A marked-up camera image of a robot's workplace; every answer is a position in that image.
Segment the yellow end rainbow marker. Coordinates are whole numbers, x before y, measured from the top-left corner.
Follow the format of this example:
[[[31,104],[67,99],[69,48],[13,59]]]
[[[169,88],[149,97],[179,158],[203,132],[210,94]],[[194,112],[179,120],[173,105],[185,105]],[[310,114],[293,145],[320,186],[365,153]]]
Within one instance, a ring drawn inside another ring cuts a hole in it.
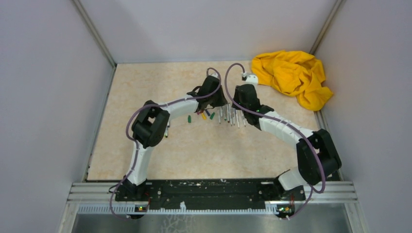
[[[232,121],[233,121],[233,126],[236,124],[236,120],[235,120],[235,109],[234,108],[232,108],[231,109],[231,111],[232,111]]]

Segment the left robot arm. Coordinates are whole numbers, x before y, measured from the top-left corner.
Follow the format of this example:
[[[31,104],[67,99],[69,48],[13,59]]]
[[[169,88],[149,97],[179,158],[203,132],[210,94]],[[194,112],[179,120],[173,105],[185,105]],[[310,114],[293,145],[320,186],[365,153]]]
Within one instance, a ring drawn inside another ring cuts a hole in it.
[[[156,103],[148,100],[131,117],[127,129],[132,135],[127,137],[135,143],[135,154],[126,179],[130,183],[126,194],[134,201],[144,198],[147,169],[152,151],[163,139],[168,123],[177,117],[201,112],[208,106],[221,107],[227,104],[223,94],[221,78],[218,73],[208,75],[203,84],[195,91],[171,102]]]

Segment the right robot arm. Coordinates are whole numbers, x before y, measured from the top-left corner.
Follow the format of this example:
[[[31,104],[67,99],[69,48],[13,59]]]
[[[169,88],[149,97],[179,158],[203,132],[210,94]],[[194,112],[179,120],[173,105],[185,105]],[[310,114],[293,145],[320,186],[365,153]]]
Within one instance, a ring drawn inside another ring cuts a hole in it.
[[[327,176],[341,168],[342,162],[327,130],[313,131],[286,120],[273,108],[260,103],[252,84],[236,86],[233,105],[250,125],[296,150],[297,167],[275,179],[274,195],[279,200],[286,200],[298,186],[325,182]]]

